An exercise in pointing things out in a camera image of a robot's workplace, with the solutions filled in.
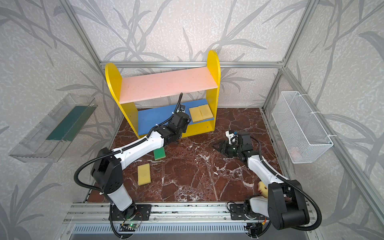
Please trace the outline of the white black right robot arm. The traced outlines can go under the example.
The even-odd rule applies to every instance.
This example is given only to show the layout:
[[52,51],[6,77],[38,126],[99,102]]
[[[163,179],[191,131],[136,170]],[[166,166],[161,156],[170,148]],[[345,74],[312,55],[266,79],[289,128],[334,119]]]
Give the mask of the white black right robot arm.
[[254,219],[260,215],[277,229],[313,231],[323,216],[317,203],[303,191],[297,180],[290,180],[275,170],[262,153],[262,144],[249,132],[227,131],[226,139],[212,145],[229,159],[238,159],[261,180],[266,197],[258,195],[244,201],[244,214]]

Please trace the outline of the clear plastic wall bin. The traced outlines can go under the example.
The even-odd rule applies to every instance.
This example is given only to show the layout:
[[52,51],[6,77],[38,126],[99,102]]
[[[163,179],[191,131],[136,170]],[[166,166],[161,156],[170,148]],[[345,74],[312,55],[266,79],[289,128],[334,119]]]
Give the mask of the clear plastic wall bin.
[[23,163],[56,163],[97,106],[94,97],[67,94],[9,155]]

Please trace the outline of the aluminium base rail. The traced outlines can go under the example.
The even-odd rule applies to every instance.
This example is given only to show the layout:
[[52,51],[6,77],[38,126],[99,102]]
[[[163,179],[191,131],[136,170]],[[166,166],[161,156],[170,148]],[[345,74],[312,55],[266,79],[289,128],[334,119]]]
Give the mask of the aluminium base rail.
[[73,204],[56,239],[69,240],[73,235],[132,238],[140,234],[194,233],[245,233],[258,237],[272,228],[263,214],[247,217],[240,202],[146,203],[137,208],[133,217],[123,220],[114,214],[111,221],[108,203]]

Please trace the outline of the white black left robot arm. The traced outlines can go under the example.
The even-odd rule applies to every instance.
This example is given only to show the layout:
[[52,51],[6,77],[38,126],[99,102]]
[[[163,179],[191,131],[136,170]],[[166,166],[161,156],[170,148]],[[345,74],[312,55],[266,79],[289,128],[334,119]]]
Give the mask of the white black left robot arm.
[[[156,125],[143,138],[113,150],[102,149],[101,155],[82,164],[74,174],[77,185],[99,191],[111,205],[124,212],[134,205],[124,187],[123,170],[142,156],[179,140],[187,131],[191,118],[184,112],[174,113],[166,125]],[[79,174],[87,166],[94,164],[93,178],[98,186],[80,181]]]

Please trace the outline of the green scouring pad in bin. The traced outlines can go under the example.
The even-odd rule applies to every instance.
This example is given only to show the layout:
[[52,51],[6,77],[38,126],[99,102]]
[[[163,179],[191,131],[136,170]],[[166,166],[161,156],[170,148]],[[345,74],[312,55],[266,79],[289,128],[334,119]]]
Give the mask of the green scouring pad in bin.
[[97,106],[75,106],[46,140],[72,142]]

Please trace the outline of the yellow pink blue wooden shelf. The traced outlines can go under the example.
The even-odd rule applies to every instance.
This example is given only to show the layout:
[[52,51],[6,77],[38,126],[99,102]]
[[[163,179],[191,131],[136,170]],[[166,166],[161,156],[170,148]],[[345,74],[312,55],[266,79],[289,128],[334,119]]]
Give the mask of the yellow pink blue wooden shelf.
[[108,63],[105,66],[105,75],[112,97],[138,138],[144,137],[153,126],[170,117],[175,105],[138,111],[136,102],[160,100],[178,96],[180,93],[186,95],[199,91],[206,92],[205,99],[185,102],[185,112],[190,114],[190,109],[206,106],[210,115],[201,121],[191,121],[183,137],[215,130],[221,66],[214,50],[209,51],[205,67],[124,78],[115,64]]

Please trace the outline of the aluminium frame profiles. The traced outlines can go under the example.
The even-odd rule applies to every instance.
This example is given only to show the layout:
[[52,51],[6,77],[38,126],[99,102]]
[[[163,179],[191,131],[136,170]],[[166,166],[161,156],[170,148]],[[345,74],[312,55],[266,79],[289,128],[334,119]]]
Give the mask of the aluminium frame profiles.
[[[303,36],[306,27],[308,26],[310,19],[313,17],[313,14],[320,4],[320,1],[306,1],[305,11],[300,20],[300,23],[294,33],[292,41],[289,45],[287,53],[281,61],[277,62],[221,62],[222,68],[241,68],[241,69],[279,69],[277,78],[274,80],[274,83],[271,88],[273,92],[281,78],[285,75],[290,82],[291,86],[299,91],[303,92],[304,89],[301,85],[298,84],[295,80],[292,72],[288,68],[289,60],[292,58],[292,55],[297,48],[300,38]],[[95,49],[93,48],[91,41],[89,40],[80,20],[77,17],[74,7],[71,5],[70,1],[60,1],[59,2],[60,12],[63,13],[72,24],[77,35],[79,36],[81,42],[86,48],[87,52],[90,54],[92,59],[92,67],[95,67],[96,72],[102,77],[104,74],[104,63],[101,62],[96,54]],[[115,63],[119,68],[170,68],[170,69],[196,69],[206,66],[206,62],[116,62]],[[379,194],[379,192],[373,187],[369,178],[363,173],[359,168],[356,161],[352,158],[350,153],[344,144],[338,139],[335,140],[335,145],[333,147],[335,155],[338,157],[339,162],[344,167],[347,174],[350,176],[351,180],[355,183],[355,186],[361,192],[361,196],[365,199],[368,206],[372,211],[378,216],[379,219],[383,219],[384,215],[384,200]]]

